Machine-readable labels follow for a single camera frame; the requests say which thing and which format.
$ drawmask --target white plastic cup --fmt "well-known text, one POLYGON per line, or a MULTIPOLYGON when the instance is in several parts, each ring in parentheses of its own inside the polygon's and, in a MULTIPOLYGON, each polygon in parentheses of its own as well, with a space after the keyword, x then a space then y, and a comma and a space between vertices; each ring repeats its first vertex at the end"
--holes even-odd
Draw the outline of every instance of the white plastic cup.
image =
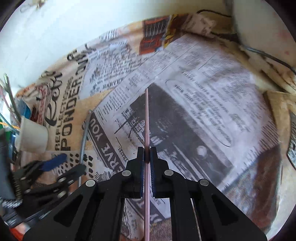
POLYGON ((48 131, 45 126, 39 125, 22 116, 20 134, 16 135, 15 148, 17 151, 44 153, 48 142, 48 131))

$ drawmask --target silver rivet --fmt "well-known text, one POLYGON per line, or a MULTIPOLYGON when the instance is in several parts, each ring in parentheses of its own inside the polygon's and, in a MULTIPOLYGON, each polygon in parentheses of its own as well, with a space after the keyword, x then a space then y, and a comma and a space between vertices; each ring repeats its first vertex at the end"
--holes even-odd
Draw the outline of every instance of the silver rivet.
POLYGON ((129 170, 124 170, 121 174, 122 174, 123 176, 125 176, 125 177, 128 177, 128 176, 131 174, 131 171, 129 171, 129 170))
POLYGON ((209 181, 207 180, 207 179, 201 179, 200 180, 200 184, 202 185, 202 186, 207 186, 207 185, 209 185, 209 181))
POLYGON ((165 170, 165 175, 166 176, 172 176, 174 172, 172 170, 165 170))
POLYGON ((64 196, 65 194, 67 194, 67 192, 66 192, 66 191, 62 191, 62 192, 60 192, 60 193, 57 195, 57 197, 58 197, 58 198, 61 198, 61 197, 64 196))
POLYGON ((61 182, 65 181, 65 180, 66 180, 66 178, 62 177, 61 179, 58 180, 58 182, 61 183, 61 182))
POLYGON ((85 185, 87 186, 87 187, 92 187, 93 185, 95 185, 96 184, 96 181, 95 180, 88 180, 88 181, 86 181, 86 183, 85 183, 85 185))

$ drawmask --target newspaper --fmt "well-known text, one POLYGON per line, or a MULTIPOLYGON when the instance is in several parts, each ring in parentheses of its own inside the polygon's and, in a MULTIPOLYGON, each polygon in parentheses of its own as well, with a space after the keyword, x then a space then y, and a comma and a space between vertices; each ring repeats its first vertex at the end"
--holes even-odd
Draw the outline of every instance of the newspaper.
MULTIPOLYGON (((126 75, 94 110, 88 138, 114 172, 144 144, 147 87, 151 145, 185 178, 207 178, 224 190, 278 144, 252 74, 217 42, 185 34, 126 75)), ((140 217, 131 220, 143 219, 143 200, 127 200, 126 207, 140 217)), ((150 212, 151 223, 170 218, 169 200, 151 197, 150 212)), ((143 237, 140 224, 128 238, 143 237)))

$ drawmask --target black cable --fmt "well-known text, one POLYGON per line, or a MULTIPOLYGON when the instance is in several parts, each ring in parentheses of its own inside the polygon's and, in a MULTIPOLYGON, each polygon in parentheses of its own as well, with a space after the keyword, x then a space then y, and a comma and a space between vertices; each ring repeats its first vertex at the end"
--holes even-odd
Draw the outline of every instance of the black cable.
POLYGON ((230 15, 226 15, 226 14, 216 12, 216 11, 213 11, 213 10, 209 10, 209 9, 201 9, 201 10, 198 10, 196 13, 199 14, 201 12, 213 12, 215 14, 219 14, 219 15, 224 16, 224 17, 232 18, 232 16, 230 16, 230 15))
POLYGON ((276 57, 274 57, 274 56, 272 56, 272 55, 270 55, 268 53, 265 53, 265 52, 263 52, 261 50, 254 49, 254 48, 251 48, 251 47, 248 47, 248 46, 245 46, 245 45, 242 45, 242 46, 248 51, 261 54, 261 55, 263 55, 265 57, 268 57, 268 58, 270 58, 270 59, 272 59, 272 60, 274 60, 274 61, 276 61, 276 62, 278 62, 278 63, 280 63, 280 64, 282 64, 284 66, 286 66, 287 68, 289 68, 296 75, 296 70, 291 65, 287 64, 286 62, 284 62, 284 61, 282 61, 282 60, 280 60, 280 59, 278 59, 278 58, 276 58, 276 57))

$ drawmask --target newspaper print fabric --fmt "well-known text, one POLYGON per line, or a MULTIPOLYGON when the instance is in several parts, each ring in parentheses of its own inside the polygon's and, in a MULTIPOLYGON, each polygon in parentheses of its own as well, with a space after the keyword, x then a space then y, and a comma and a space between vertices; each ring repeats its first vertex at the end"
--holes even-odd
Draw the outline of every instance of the newspaper print fabric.
MULTIPOLYGON (((48 129, 47 150, 68 156, 55 174, 77 164, 81 113, 112 89, 91 117, 82 180, 102 181, 124 170, 144 143, 142 94, 148 87, 150 138, 159 157, 188 179, 209 179, 252 217, 260 195, 252 195, 257 187, 246 173, 263 153, 276 150, 276 130, 251 73, 216 41, 184 35, 210 37, 214 25, 201 14, 132 23, 75 49, 19 91, 17 97, 30 107, 31 119, 48 129)), ((271 182, 265 177, 260 186, 271 182)), ((276 188, 270 190, 263 206, 277 198, 276 188)), ((170 222, 168 199, 152 197, 150 211, 153 230, 170 222)), ((269 211, 264 228, 276 215, 274 205, 269 211)), ((143 214, 142 199, 126 200, 122 240, 142 239, 143 214)), ((160 237, 171 240, 169 228, 151 238, 160 237)))

